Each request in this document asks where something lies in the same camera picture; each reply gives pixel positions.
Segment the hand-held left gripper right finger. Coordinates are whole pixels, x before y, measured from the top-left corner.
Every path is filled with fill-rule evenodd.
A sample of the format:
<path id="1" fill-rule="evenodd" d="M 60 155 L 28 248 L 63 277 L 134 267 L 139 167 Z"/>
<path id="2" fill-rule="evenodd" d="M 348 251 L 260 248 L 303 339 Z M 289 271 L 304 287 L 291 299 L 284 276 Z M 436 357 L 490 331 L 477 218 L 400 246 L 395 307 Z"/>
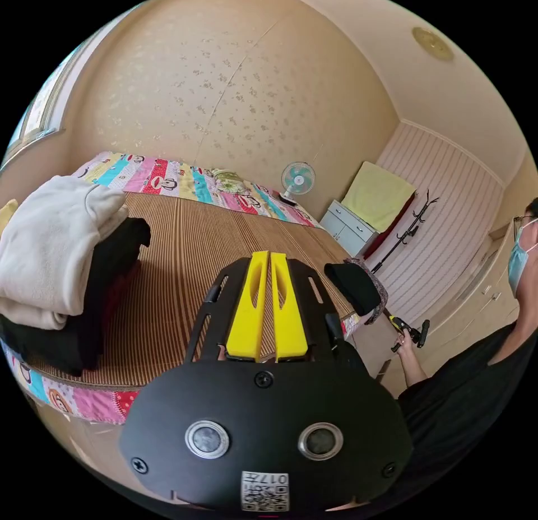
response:
<path id="1" fill-rule="evenodd" d="M 304 357 L 308 344 L 291 279 L 289 261 L 283 253 L 270 253 L 273 333 L 277 357 Z"/>

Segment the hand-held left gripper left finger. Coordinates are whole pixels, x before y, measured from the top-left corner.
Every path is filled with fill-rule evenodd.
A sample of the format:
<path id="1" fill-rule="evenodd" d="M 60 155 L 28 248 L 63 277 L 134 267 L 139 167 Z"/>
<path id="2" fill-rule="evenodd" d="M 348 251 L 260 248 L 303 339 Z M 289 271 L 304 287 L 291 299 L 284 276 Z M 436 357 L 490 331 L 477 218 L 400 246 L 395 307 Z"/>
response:
<path id="1" fill-rule="evenodd" d="M 248 262 L 226 350 L 229 357 L 259 357 L 267 287 L 269 252 L 254 252 Z"/>

